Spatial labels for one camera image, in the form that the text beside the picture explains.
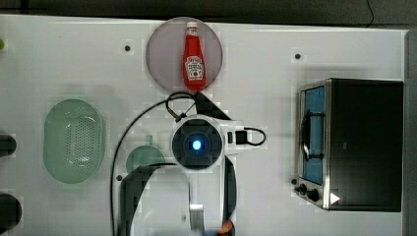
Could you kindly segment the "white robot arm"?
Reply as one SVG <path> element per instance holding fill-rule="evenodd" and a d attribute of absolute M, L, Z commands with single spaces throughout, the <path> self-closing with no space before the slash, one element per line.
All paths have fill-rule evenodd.
<path fill-rule="evenodd" d="M 237 182 L 235 166 L 229 157 L 254 145 L 249 141 L 248 133 L 256 129 L 244 127 L 238 121 L 230 119 L 200 92 L 191 94 L 177 91 L 161 103 L 167 106 L 176 99 L 192 99 L 197 113 L 187 115 L 185 112 L 177 114 L 172 109 L 167 110 L 175 119 L 169 142 L 174 156 L 172 164 L 191 172 L 206 171 L 218 163 L 224 164 L 222 225 L 217 236 L 235 236 L 232 216 L 237 205 Z M 162 166 L 161 163 L 140 166 L 125 178 L 118 178 L 121 182 L 118 213 L 120 221 L 111 223 L 113 236 L 130 236 L 134 213 L 146 183 L 153 172 Z"/>

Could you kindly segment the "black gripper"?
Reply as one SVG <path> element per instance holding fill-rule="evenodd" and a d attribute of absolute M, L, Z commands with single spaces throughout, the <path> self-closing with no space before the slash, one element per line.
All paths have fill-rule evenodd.
<path fill-rule="evenodd" d="M 219 120 L 230 120 L 230 117 L 228 117 L 203 93 L 195 93 L 193 99 L 196 103 L 196 111 L 199 115 L 206 115 Z"/>

